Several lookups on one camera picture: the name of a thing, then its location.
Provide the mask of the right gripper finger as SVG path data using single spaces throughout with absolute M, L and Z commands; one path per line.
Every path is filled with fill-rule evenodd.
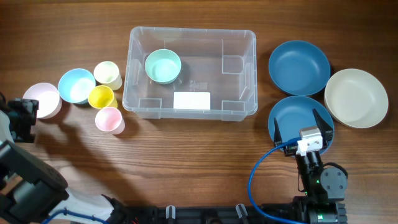
M 282 144 L 282 137 L 280 135 L 279 125 L 277 119 L 274 118 L 274 138 L 273 142 L 275 146 L 280 146 Z
M 333 128 L 319 115 L 316 109 L 312 109 L 315 121 L 323 137 L 333 137 Z

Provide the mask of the pink bowl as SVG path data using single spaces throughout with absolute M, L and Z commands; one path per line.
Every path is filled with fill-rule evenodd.
M 23 98 L 38 100 L 38 119 L 54 117 L 62 107 L 62 99 L 55 86 L 50 83 L 38 83 L 31 86 L 23 95 Z

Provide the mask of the light blue bowl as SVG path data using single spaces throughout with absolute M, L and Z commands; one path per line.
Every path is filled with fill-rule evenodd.
M 81 105 L 88 102 L 88 96 L 95 86 L 96 80 L 91 72 L 75 68 L 61 77 L 58 92 L 64 101 Z

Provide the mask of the pink cup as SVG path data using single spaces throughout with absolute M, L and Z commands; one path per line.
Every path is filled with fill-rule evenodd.
M 126 127 L 122 113 L 113 107 L 99 110 L 95 116 L 95 125 L 100 131 L 113 135 L 121 134 Z

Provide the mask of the cream pale yellow cup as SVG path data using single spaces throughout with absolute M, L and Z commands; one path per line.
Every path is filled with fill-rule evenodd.
M 123 81 L 118 66 L 111 61 L 104 61 L 95 67 L 93 75 L 99 83 L 112 90 L 121 88 Z

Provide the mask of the mint green bowl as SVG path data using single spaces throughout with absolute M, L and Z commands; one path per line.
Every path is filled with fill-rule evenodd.
M 169 49 L 153 51 L 146 58 L 144 65 L 147 76 L 164 85 L 174 82 L 182 69 L 180 57 Z

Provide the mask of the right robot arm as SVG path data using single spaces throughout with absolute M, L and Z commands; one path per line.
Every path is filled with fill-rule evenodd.
M 263 205 L 279 223 L 347 223 L 345 191 L 348 173 L 334 162 L 322 162 L 321 153 L 331 144 L 334 125 L 322 118 L 314 108 L 308 118 L 294 116 L 286 124 L 273 117 L 273 142 L 282 147 L 286 157 L 294 157 L 298 169 L 299 192 L 291 203 Z

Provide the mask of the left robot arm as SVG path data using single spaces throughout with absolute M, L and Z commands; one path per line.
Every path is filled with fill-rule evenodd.
M 9 223 L 127 223 L 125 206 L 105 195 L 69 188 L 53 167 L 17 142 L 33 142 L 39 102 L 1 98 L 1 218 Z

